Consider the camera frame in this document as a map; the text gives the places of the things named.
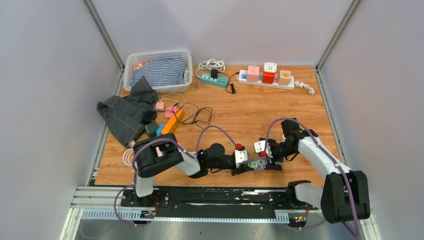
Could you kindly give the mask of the green small adapter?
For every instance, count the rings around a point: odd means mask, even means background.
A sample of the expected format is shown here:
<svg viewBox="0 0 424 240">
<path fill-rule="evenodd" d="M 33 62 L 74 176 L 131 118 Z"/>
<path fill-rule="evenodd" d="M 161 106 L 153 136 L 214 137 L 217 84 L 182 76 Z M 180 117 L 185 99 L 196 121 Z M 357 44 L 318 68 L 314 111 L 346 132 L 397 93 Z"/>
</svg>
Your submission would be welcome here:
<svg viewBox="0 0 424 240">
<path fill-rule="evenodd" d="M 257 161 L 250 161 L 248 164 L 249 168 L 256 170 L 259 167 L 259 163 Z"/>
</svg>

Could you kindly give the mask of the purple power strip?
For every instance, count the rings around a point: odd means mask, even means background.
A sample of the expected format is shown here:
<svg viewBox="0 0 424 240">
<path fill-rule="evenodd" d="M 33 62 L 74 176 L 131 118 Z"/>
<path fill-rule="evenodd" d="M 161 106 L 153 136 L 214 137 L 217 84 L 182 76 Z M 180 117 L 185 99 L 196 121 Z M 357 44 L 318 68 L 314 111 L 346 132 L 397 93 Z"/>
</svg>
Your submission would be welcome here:
<svg viewBox="0 0 424 240">
<path fill-rule="evenodd" d="M 263 157 L 251 159 L 249 162 L 251 162 L 251 161 L 257 161 L 258 164 L 259 164 L 259 167 L 257 169 L 253 169 L 254 171 L 265 170 L 266 169 L 266 166 L 267 166 L 267 163 L 268 163 L 267 159 L 266 158 L 263 158 Z"/>
</svg>

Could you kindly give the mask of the orange power strip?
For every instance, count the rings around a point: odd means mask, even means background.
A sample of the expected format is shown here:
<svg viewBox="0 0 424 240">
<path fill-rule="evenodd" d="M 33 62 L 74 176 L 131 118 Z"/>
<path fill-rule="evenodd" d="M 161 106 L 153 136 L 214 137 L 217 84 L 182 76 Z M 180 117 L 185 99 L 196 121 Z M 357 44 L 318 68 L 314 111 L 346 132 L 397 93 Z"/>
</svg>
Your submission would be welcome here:
<svg viewBox="0 0 424 240">
<path fill-rule="evenodd" d="M 170 113 L 170 119 L 160 132 L 162 135 L 173 133 L 178 127 L 178 125 L 182 123 L 183 118 L 185 116 L 185 111 L 181 108 L 178 108 L 177 110 L 172 110 Z"/>
</svg>

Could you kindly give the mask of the blue cube socket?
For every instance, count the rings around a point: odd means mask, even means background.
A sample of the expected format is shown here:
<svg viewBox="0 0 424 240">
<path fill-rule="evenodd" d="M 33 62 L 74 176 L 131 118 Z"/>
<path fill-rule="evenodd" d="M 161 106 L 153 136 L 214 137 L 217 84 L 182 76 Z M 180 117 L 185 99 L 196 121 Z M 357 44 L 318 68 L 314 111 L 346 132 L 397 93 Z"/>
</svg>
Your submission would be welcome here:
<svg viewBox="0 0 424 240">
<path fill-rule="evenodd" d="M 157 128 L 157 130 L 156 130 L 156 136 L 160 136 L 160 135 L 162 135 L 162 130 L 164 129 L 164 127 L 165 127 L 165 125 L 164 125 L 164 124 L 161 124 L 161 125 Z"/>
</svg>

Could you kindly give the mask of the pink cube adapter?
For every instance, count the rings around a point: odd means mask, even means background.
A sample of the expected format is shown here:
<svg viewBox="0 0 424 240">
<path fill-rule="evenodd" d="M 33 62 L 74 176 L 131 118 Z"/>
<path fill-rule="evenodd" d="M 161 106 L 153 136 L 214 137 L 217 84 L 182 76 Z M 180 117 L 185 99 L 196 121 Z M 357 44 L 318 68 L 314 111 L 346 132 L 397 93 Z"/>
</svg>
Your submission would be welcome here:
<svg viewBox="0 0 424 240">
<path fill-rule="evenodd" d="M 174 116 L 174 113 L 178 110 L 176 106 L 170 106 L 164 111 L 164 117 L 166 119 L 170 119 L 172 116 Z"/>
</svg>

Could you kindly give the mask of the dark green cube socket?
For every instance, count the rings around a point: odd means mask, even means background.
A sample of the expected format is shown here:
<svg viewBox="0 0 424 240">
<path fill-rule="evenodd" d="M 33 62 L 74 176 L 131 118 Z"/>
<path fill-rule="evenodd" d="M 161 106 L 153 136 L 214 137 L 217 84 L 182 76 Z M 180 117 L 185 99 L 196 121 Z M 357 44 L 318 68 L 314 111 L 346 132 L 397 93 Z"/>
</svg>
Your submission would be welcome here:
<svg viewBox="0 0 424 240">
<path fill-rule="evenodd" d="M 150 122 L 147 125 L 145 125 L 145 133 L 149 138 L 154 138 L 157 136 L 157 130 L 159 126 L 156 122 Z"/>
</svg>

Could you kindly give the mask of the light pink usb charger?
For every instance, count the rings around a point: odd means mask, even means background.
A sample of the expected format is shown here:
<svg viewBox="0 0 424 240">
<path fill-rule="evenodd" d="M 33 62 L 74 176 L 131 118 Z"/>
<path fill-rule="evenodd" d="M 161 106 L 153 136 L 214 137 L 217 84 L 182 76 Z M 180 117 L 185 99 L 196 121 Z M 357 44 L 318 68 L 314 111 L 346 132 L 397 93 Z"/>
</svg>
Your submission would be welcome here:
<svg viewBox="0 0 424 240">
<path fill-rule="evenodd" d="M 166 104 L 163 101 L 158 101 L 154 106 L 154 110 L 156 112 L 164 112 L 166 110 Z"/>
</svg>

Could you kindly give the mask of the black power adapter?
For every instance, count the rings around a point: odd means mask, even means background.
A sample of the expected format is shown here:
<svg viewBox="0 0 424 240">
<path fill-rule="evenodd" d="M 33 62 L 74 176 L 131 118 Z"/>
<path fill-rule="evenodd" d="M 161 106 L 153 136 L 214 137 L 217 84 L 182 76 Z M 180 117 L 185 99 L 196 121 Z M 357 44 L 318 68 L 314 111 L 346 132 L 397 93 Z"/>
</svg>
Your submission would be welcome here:
<svg viewBox="0 0 424 240">
<path fill-rule="evenodd" d="M 142 118 L 141 118 L 141 122 L 144 124 L 144 125 L 148 125 L 149 123 L 152 123 L 152 122 L 155 122 L 156 121 L 156 118 L 157 118 L 157 112 L 156 111 L 146 111 L 144 114 L 143 114 L 143 116 L 142 116 Z"/>
</svg>

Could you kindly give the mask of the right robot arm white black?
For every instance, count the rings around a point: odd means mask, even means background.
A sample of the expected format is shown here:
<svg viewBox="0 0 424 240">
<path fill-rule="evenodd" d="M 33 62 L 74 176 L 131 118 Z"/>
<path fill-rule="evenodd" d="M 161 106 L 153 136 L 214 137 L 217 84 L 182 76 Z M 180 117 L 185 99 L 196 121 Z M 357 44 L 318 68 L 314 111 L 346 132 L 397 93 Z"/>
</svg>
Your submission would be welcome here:
<svg viewBox="0 0 424 240">
<path fill-rule="evenodd" d="M 290 182 L 285 195 L 286 204 L 298 209 L 304 203 L 321 210 L 330 223 L 366 220 L 371 215 L 368 178 L 361 170 L 352 170 L 335 157 L 318 135 L 296 118 L 282 117 L 284 141 L 276 142 L 268 136 L 254 143 L 254 150 L 269 163 L 302 155 L 324 179 L 322 187 L 308 180 Z"/>
</svg>

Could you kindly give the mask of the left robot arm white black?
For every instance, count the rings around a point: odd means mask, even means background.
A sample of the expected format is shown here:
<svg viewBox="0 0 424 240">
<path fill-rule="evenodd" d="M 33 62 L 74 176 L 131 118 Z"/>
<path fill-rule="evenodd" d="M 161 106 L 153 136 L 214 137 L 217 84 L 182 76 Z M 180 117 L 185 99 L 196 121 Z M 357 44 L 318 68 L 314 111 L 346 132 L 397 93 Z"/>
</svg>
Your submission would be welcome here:
<svg viewBox="0 0 424 240">
<path fill-rule="evenodd" d="M 142 207 L 149 206 L 153 201 L 155 176 L 172 167 L 180 169 L 192 179 L 204 177 L 210 170 L 231 170 L 235 176 L 259 167 L 241 144 L 235 145 L 232 154 L 226 154 L 220 143 L 213 143 L 197 152 L 188 152 L 179 145 L 173 133 L 137 142 L 132 150 L 131 164 L 135 174 L 133 198 Z"/>
</svg>

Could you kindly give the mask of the red cube socket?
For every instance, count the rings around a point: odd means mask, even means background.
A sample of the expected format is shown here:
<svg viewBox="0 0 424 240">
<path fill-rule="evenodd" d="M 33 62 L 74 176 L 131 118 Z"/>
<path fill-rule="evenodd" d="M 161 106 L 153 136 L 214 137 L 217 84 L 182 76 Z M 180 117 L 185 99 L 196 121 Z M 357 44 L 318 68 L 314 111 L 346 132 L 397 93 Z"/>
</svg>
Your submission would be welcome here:
<svg viewBox="0 0 424 240">
<path fill-rule="evenodd" d="M 263 72 L 261 82 L 264 84 L 273 84 L 275 80 L 275 73 Z"/>
</svg>

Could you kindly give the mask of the tan cube socket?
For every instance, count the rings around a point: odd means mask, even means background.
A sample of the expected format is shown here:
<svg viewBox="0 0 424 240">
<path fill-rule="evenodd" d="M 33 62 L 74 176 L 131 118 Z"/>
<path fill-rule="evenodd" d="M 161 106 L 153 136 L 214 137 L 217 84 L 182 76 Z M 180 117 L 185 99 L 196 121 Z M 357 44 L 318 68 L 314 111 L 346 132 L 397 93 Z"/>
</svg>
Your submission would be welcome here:
<svg viewBox="0 0 424 240">
<path fill-rule="evenodd" d="M 288 86 L 292 78 L 291 71 L 289 70 L 280 70 L 278 84 L 281 86 Z"/>
</svg>

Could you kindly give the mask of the pink cube socket back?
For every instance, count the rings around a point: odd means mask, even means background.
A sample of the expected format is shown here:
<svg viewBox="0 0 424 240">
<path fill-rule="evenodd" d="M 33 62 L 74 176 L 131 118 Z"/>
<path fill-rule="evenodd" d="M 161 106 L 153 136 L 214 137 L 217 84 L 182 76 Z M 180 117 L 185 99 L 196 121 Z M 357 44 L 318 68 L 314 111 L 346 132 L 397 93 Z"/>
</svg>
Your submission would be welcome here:
<svg viewBox="0 0 424 240">
<path fill-rule="evenodd" d="M 248 82 L 257 82 L 259 80 L 260 67 L 249 65 L 247 68 L 247 77 Z"/>
</svg>

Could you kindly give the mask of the white cube socket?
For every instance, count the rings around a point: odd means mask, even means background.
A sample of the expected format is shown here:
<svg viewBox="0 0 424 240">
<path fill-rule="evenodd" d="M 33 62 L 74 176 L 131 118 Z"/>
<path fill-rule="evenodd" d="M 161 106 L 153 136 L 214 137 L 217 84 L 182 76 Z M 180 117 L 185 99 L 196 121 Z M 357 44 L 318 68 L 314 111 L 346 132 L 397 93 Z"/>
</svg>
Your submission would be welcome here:
<svg viewBox="0 0 424 240">
<path fill-rule="evenodd" d="M 263 71 L 266 73 L 276 73 L 278 65 L 274 62 L 265 62 L 263 65 Z"/>
</svg>

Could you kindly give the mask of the white long power strip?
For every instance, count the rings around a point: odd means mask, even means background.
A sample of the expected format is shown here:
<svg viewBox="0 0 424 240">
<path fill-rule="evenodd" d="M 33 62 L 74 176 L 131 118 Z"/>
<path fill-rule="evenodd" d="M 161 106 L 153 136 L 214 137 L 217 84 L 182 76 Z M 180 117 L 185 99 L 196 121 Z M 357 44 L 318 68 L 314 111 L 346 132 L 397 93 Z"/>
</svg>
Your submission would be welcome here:
<svg viewBox="0 0 424 240">
<path fill-rule="evenodd" d="M 290 77 L 290 80 L 287 85 L 280 85 L 278 81 L 280 80 L 280 75 L 278 73 L 274 74 L 273 83 L 264 83 L 262 82 L 263 72 L 260 72 L 258 75 L 258 81 L 247 81 L 248 71 L 240 70 L 238 73 L 237 81 L 240 84 L 253 85 L 253 86 L 261 86 L 267 88 L 276 88 L 276 89 L 284 89 L 284 90 L 293 90 L 295 88 L 295 78 L 293 76 Z"/>
</svg>

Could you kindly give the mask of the white blue small adapter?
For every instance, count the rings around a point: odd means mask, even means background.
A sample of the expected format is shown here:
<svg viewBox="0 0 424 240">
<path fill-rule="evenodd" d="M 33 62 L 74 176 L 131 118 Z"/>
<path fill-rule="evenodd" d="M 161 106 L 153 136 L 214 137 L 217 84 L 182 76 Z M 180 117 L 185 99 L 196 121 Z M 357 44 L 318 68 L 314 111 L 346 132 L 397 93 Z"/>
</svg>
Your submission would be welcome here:
<svg viewBox="0 0 424 240">
<path fill-rule="evenodd" d="M 238 76 L 238 80 L 247 81 L 248 75 L 246 73 L 240 73 Z"/>
</svg>

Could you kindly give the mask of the teal power strip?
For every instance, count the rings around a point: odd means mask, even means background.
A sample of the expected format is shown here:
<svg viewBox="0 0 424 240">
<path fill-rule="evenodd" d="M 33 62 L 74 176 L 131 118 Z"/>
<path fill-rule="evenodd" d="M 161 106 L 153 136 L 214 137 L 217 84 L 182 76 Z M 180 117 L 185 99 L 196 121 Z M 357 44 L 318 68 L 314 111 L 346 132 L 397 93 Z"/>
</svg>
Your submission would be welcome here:
<svg viewBox="0 0 424 240">
<path fill-rule="evenodd" d="M 227 77 L 223 77 L 218 75 L 217 78 L 212 78 L 212 75 L 207 72 L 202 72 L 199 75 L 199 81 L 204 84 L 212 85 L 220 88 L 227 88 L 229 84 L 229 79 Z"/>
</svg>

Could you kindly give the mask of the black charger on teal strip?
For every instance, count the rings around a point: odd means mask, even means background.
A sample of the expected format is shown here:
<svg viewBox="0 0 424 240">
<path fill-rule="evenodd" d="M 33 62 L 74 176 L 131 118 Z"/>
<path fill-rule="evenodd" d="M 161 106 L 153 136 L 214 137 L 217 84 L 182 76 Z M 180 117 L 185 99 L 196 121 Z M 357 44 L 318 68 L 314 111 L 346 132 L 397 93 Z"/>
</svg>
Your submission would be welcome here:
<svg viewBox="0 0 424 240">
<path fill-rule="evenodd" d="M 211 74 L 211 79 L 217 79 L 219 76 L 219 71 L 215 68 L 210 70 L 210 74 Z"/>
</svg>

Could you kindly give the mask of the blue white striped cloth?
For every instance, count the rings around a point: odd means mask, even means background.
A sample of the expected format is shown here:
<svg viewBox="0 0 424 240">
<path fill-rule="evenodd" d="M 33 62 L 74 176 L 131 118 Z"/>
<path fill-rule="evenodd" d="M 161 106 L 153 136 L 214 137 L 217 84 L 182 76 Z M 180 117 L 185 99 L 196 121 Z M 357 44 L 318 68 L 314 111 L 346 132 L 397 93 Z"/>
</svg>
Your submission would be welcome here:
<svg viewBox="0 0 424 240">
<path fill-rule="evenodd" d="M 146 63 L 142 67 L 133 69 L 129 83 L 131 87 L 134 87 L 144 77 L 152 88 L 182 85 L 185 83 L 185 69 L 185 59 L 162 56 Z"/>
</svg>

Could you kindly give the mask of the dark grey checked cloth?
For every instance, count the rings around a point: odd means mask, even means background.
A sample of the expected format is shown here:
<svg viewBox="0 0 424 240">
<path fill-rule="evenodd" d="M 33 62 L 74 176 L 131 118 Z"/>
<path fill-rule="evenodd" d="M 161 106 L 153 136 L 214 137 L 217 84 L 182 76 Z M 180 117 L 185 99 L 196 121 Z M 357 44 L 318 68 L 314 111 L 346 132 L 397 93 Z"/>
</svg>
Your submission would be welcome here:
<svg viewBox="0 0 424 240">
<path fill-rule="evenodd" d="M 104 102 L 99 101 L 96 110 L 111 134 L 122 146 L 129 148 L 130 142 L 137 141 L 145 132 L 143 114 L 154 111 L 157 102 L 157 92 L 143 77 L 131 88 L 129 95 L 113 95 Z"/>
</svg>

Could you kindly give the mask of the white plastic basket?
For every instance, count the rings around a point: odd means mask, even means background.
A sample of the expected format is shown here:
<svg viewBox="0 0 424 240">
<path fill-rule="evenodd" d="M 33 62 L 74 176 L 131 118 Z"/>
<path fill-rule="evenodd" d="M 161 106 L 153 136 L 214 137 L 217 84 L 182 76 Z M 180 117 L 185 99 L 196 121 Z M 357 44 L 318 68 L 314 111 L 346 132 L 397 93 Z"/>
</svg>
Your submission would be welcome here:
<svg viewBox="0 0 424 240">
<path fill-rule="evenodd" d="M 190 51 L 174 49 L 130 54 L 124 69 L 124 89 L 130 91 L 143 77 L 157 93 L 186 92 L 193 80 Z"/>
</svg>

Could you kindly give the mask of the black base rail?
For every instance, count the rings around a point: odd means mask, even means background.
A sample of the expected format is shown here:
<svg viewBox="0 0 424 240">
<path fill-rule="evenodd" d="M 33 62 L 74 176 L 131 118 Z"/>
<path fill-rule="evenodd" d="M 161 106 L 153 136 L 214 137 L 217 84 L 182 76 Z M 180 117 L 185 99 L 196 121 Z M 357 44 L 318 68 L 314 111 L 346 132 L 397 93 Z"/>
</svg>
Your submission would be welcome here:
<svg viewBox="0 0 424 240">
<path fill-rule="evenodd" d="M 276 212 L 305 214 L 285 187 L 157 186 L 146 197 L 126 189 L 117 206 L 158 210 L 157 218 L 270 220 Z"/>
</svg>

